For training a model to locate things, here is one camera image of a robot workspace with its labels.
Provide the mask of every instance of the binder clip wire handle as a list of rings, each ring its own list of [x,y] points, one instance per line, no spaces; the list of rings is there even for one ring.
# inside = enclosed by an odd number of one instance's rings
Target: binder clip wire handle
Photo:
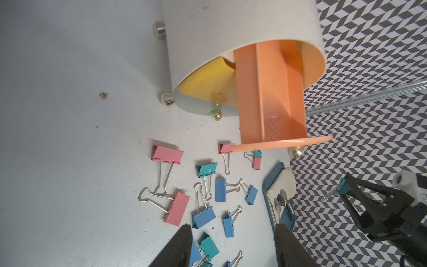
[[[335,193],[337,193],[337,191],[341,188],[341,186],[343,186],[345,184],[345,180],[343,179],[343,178],[341,178],[340,180],[339,180],[339,183],[338,183],[338,185],[337,186],[335,186],[329,193],[327,193],[326,195],[324,195],[321,199],[320,199],[320,201],[323,203],[323,202],[325,202],[325,200],[327,199],[327,198],[329,198],[330,196],[332,196],[332,195],[334,195]]]
[[[152,193],[148,188],[144,188],[144,189],[139,193],[139,196],[138,196],[138,200],[139,200],[139,202],[149,202],[149,203],[153,204],[154,206],[156,206],[157,208],[159,208],[159,209],[163,210],[164,212],[169,213],[166,209],[162,208],[162,207],[161,207],[161,206],[159,206],[157,203],[155,203],[155,202],[153,202],[153,201],[151,201],[151,200],[149,200],[149,199],[141,199],[142,193],[143,193],[143,192],[145,192],[145,191],[148,191],[148,193],[149,193],[151,196],[154,196],[154,197],[161,197],[161,198],[165,198],[165,199],[167,199],[167,200],[175,200],[173,197],[159,196],[159,195],[153,194],[153,193]]]
[[[224,165],[225,165],[225,175],[228,175],[228,174],[230,174],[231,173],[231,171],[230,171],[230,153],[231,152],[228,152],[227,154],[228,154],[228,160],[227,160],[227,162],[228,163],[226,163],[225,162],[225,153],[222,155],[222,157],[224,158]]]
[[[231,217],[233,217],[234,215],[236,215],[234,218],[232,218],[233,224],[237,219],[237,216],[239,216],[239,214],[242,212],[242,206],[238,205],[237,209],[235,209],[232,213],[231,213]]]
[[[206,205],[206,201],[205,201],[205,199],[203,197],[203,194],[202,194],[202,188],[203,188],[202,183],[196,183],[196,184],[194,184],[193,188],[194,188],[194,191],[196,191],[196,197],[197,197],[197,210],[200,213],[200,208],[199,208],[199,190],[197,190],[197,188],[196,188],[196,186],[198,186],[198,185],[200,185],[200,196],[202,197],[203,203],[205,204],[205,208],[208,209],[208,206]]]
[[[208,255],[206,255],[205,257],[203,257],[203,259],[200,260],[200,262],[196,265],[196,267],[200,267],[205,262],[205,260],[207,258],[208,258]]]
[[[232,267],[237,267],[237,265],[239,264],[239,261],[243,258],[243,253],[241,250],[239,250],[239,254],[237,255],[237,257],[234,258],[234,260],[230,263],[230,266]]]
[[[233,188],[233,189],[228,189],[225,193],[228,194],[230,192],[239,192],[240,191],[240,184],[225,184],[226,186],[235,186],[237,188]]]
[[[253,162],[253,160],[254,160],[254,155],[251,155],[251,154],[248,154],[246,151],[245,152],[243,152],[243,157],[244,158],[247,158],[248,160],[250,160],[251,161],[251,163]]]
[[[243,189],[243,191],[245,192],[245,195],[248,195],[248,192],[246,192],[246,190],[245,190],[245,188],[243,187],[243,185],[244,186],[246,186],[248,189],[251,189],[244,181],[243,181],[243,178],[240,178],[240,180],[239,180],[239,185],[242,185],[242,189]]]
[[[205,191],[206,191],[206,198],[205,198],[205,200],[206,201],[209,201],[212,198],[212,193],[211,193],[211,188],[212,188],[212,174],[209,177],[210,177],[209,178],[209,195],[210,195],[210,197],[208,198],[208,186],[206,185],[206,176],[203,176],[203,180],[205,181]]]
[[[161,178],[161,161],[159,161],[159,163],[160,163],[159,175],[160,175],[160,178]],[[161,194],[162,196],[166,195],[166,193],[167,193],[167,190],[166,190],[166,184],[167,184],[167,181],[168,181],[168,179],[169,179],[170,171],[172,171],[173,164],[174,164],[174,162],[172,162],[172,163],[170,164],[169,172],[167,173],[166,179],[165,179],[165,181],[164,181],[164,184],[163,184],[164,193],[163,193],[163,194]],[[159,183],[159,184],[157,184],[157,187],[156,187],[156,189],[154,190],[154,194],[157,194],[157,190],[158,190],[159,188],[160,188],[160,183]]]

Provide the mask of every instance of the white table surface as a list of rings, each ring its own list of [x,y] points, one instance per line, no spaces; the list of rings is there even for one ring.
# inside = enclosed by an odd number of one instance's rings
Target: white table surface
[[[137,200],[158,182],[152,145],[184,151],[168,189],[190,195],[182,224],[191,224],[195,165],[218,162],[213,178],[224,176],[216,144],[240,142],[238,117],[215,122],[160,104],[170,75],[166,43],[152,33],[159,0],[3,1],[0,12],[0,266],[148,266],[178,230]],[[239,266],[277,266],[261,185],[278,160],[289,165],[285,149],[263,151],[255,171],[231,154],[227,181],[243,177],[259,192],[252,206],[242,191],[209,202],[217,218],[193,235],[211,235],[214,266],[239,250]],[[221,217],[238,204],[226,238]]]

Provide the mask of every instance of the blue binder clip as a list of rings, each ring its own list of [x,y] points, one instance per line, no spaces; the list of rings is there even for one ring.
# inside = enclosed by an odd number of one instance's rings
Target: blue binder clip
[[[247,184],[245,184],[245,182],[243,181],[243,178],[240,178],[239,184],[244,185],[248,188],[248,192],[246,192],[245,188],[242,187],[246,195],[245,200],[246,200],[246,203],[248,203],[248,205],[253,205],[255,201],[255,197],[257,196],[257,193],[258,193],[258,189],[256,189],[253,185],[248,186]]]
[[[205,200],[209,201],[212,198],[211,193],[211,187],[212,187],[212,174],[216,174],[216,166],[218,165],[217,162],[211,162],[203,165],[196,166],[196,170],[199,173],[199,178],[203,177],[203,180],[205,182],[205,190],[206,190],[206,198]],[[206,185],[206,176],[210,175],[209,179],[209,194],[211,195],[208,198],[208,186]]]
[[[199,191],[196,188],[196,186],[198,185],[200,185],[200,195],[202,196],[202,200],[206,208],[206,210],[202,212],[200,212],[200,209],[199,209]],[[207,224],[208,222],[216,218],[216,215],[213,212],[214,210],[212,209],[212,207],[208,208],[208,206],[206,205],[205,199],[203,198],[203,195],[202,195],[202,186],[203,185],[201,183],[196,183],[194,185],[194,191],[196,191],[196,196],[197,196],[197,209],[199,213],[193,215],[192,226],[193,228],[196,228],[196,229],[199,229],[200,227],[204,226],[205,224]]]
[[[237,188],[227,190],[227,186],[235,186]],[[237,184],[227,184],[226,179],[216,179],[215,180],[215,201],[216,202],[225,202],[227,199],[227,195],[230,192],[239,192],[240,191],[240,183]]]
[[[224,223],[225,236],[228,238],[234,237],[234,222],[237,216],[242,212],[242,206],[238,205],[237,209],[233,212],[227,212],[225,218],[222,220]]]
[[[251,152],[257,158],[262,158],[263,157],[263,155],[261,155],[262,154],[261,150],[251,150]]]
[[[239,264],[239,261],[243,258],[243,253],[241,250],[239,250],[239,254],[237,255],[237,257],[234,258],[234,260],[232,262],[227,262],[227,267],[237,267],[237,265]]]
[[[202,254],[197,247],[196,241],[193,239],[193,244],[191,245],[191,256],[190,256],[190,266],[202,259]]]

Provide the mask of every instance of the teal binder clip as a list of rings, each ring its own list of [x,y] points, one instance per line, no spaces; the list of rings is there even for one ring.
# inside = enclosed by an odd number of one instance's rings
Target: teal binder clip
[[[246,195],[245,200],[246,200],[246,203],[248,203],[248,205],[253,205],[255,201],[255,197],[257,196],[257,193],[258,193],[258,189],[256,189],[253,185],[248,186],[247,184],[245,184],[245,182],[243,181],[243,178],[240,178],[239,184],[244,185],[248,188],[248,192],[246,192],[245,188],[242,187]]]
[[[216,247],[214,241],[206,232],[203,233],[202,237],[200,238],[199,245],[209,261],[212,261],[212,258],[219,253],[219,250]]]
[[[233,212],[227,212],[225,218],[222,220],[224,223],[225,236],[228,238],[234,237],[234,222],[237,219],[237,216],[242,212],[242,206],[238,205],[237,209]]]
[[[213,264],[212,263],[208,263],[208,262],[202,262],[202,264],[200,265],[200,267],[212,267]]]
[[[350,189],[350,186],[347,184],[348,177],[351,177],[351,174],[346,173],[344,178],[341,178],[339,180],[339,184],[336,187],[334,187],[329,193],[324,195],[320,201],[324,202],[327,198],[329,198],[332,195],[334,197],[337,197],[339,194],[347,194],[347,191]]]
[[[199,178],[203,177],[203,180],[205,182],[205,190],[206,190],[206,198],[205,198],[205,200],[207,200],[207,201],[209,201],[212,198],[212,193],[211,193],[212,174],[216,173],[215,170],[216,170],[216,166],[217,165],[218,165],[218,163],[211,162],[211,163],[207,163],[207,164],[196,166],[196,170],[199,173]],[[208,198],[208,186],[206,185],[206,176],[208,176],[208,175],[210,175],[210,179],[209,179],[209,194],[210,194],[210,197],[209,198]]]
[[[205,204],[205,208],[206,208],[206,210],[204,210],[202,212],[200,212],[200,209],[199,209],[199,191],[196,188],[196,186],[198,186],[198,185],[200,185],[200,195],[202,196],[202,200],[203,200],[203,203]],[[200,227],[203,227],[208,222],[210,222],[216,218],[216,215],[213,212],[214,210],[212,209],[212,207],[208,208],[208,206],[205,202],[205,199],[203,198],[202,186],[203,185],[201,183],[196,183],[194,185],[194,191],[196,191],[196,196],[197,196],[197,209],[198,209],[199,213],[193,215],[192,227],[196,228],[196,229],[200,229]]]
[[[211,162],[211,163],[196,166],[196,170],[199,173],[199,178],[215,174],[216,173],[215,170],[216,170],[217,165],[218,165],[218,163]]]
[[[251,152],[257,158],[262,158],[263,157],[263,155],[261,155],[262,154],[261,150],[251,150]]]

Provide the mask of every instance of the white cloth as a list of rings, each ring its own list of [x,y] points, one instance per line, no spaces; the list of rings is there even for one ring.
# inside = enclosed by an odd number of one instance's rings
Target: white cloth
[[[292,173],[292,170],[290,167],[287,167],[284,170],[282,170],[279,176],[277,177],[277,179],[271,185],[270,189],[267,190],[267,197],[270,201],[270,208],[272,209],[272,212],[274,213],[274,216],[277,220],[279,218],[279,212],[274,207],[274,199],[277,197],[277,195],[280,194],[281,189],[285,190],[287,199],[291,199],[295,196],[295,192],[296,192],[295,175]],[[282,214],[285,211],[284,208],[285,207],[281,207],[280,214]]]

